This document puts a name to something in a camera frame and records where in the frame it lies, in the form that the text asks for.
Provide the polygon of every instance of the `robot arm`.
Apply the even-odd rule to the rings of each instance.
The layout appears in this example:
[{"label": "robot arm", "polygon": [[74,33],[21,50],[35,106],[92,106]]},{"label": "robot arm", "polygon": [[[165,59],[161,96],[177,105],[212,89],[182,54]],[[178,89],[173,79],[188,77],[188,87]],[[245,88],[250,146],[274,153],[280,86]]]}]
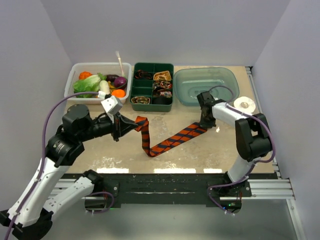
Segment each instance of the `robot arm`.
[{"label": "robot arm", "polygon": [[[272,150],[268,133],[259,122],[232,110],[224,100],[214,99],[208,91],[199,94],[197,99],[201,107],[200,125],[203,128],[216,127],[216,119],[235,127],[236,148],[239,155],[226,173],[227,182],[245,181],[246,178],[243,179],[243,177],[254,167],[256,161]],[[267,119],[263,114],[258,113],[253,116],[268,127]]]},{"label": "robot arm", "polygon": [[[91,194],[94,189],[96,192],[103,190],[103,178],[89,170],[71,187],[48,199],[59,179],[85,150],[84,141],[107,134],[111,134],[113,139],[118,141],[137,127],[134,121],[119,113],[122,104],[116,97],[111,96],[101,103],[105,114],[96,119],[91,119],[89,109],[82,104],[73,105],[67,110],[62,117],[62,125],[46,146],[46,158],[40,179],[37,179],[39,165],[18,201],[9,210],[0,212],[0,223],[6,227],[16,216],[12,234],[18,239],[41,239],[51,228],[52,221],[64,210]],[[35,189],[17,214],[18,206],[34,182],[37,182]]]}]

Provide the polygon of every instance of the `white wall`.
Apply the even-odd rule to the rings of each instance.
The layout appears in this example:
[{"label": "white wall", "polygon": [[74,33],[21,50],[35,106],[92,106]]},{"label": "white wall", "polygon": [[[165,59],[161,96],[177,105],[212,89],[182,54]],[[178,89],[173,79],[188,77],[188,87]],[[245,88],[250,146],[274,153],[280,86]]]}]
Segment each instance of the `white wall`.
[{"label": "white wall", "polygon": [[[0,210],[5,210],[39,164],[43,123],[63,97],[71,62],[39,0],[1,1],[0,33]],[[53,116],[49,136],[62,110]],[[0,238],[5,230],[0,226]]]},{"label": "white wall", "polygon": [[308,239],[320,236],[320,1],[291,0],[253,67]]},{"label": "white wall", "polygon": [[73,63],[252,66],[290,0],[41,0]]}]

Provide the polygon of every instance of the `toilet paper roll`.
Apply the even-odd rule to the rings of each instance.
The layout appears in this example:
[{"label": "toilet paper roll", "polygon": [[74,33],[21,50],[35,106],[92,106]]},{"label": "toilet paper roll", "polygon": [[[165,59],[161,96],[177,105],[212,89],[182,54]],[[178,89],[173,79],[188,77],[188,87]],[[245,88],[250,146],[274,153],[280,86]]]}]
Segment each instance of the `toilet paper roll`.
[{"label": "toilet paper roll", "polygon": [[252,114],[256,109],[255,102],[246,96],[241,96],[233,102],[233,106],[246,114]]}]

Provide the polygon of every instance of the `brush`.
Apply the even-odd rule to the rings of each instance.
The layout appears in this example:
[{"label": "brush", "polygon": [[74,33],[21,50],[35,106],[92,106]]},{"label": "brush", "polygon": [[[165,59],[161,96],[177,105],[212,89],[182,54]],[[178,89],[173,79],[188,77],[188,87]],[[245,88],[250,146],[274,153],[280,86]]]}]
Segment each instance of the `brush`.
[{"label": "brush", "polygon": [[120,68],[121,68],[121,74],[122,74],[122,77],[126,77],[125,73],[124,73],[124,69],[122,68],[122,62],[121,62],[121,58],[120,58],[120,54],[119,54],[119,51],[115,51],[115,54],[116,56],[118,57],[118,61],[119,61],[119,64],[120,64]]}]

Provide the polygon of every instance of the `eggplant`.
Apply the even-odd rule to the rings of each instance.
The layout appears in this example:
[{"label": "eggplant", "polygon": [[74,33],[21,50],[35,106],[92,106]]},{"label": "eggplant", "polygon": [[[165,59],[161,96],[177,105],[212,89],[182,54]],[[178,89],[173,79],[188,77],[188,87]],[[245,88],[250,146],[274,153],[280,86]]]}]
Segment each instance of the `eggplant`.
[{"label": "eggplant", "polygon": [[119,76],[116,74],[108,74],[106,76],[106,81],[110,81],[111,83],[113,83]]}]

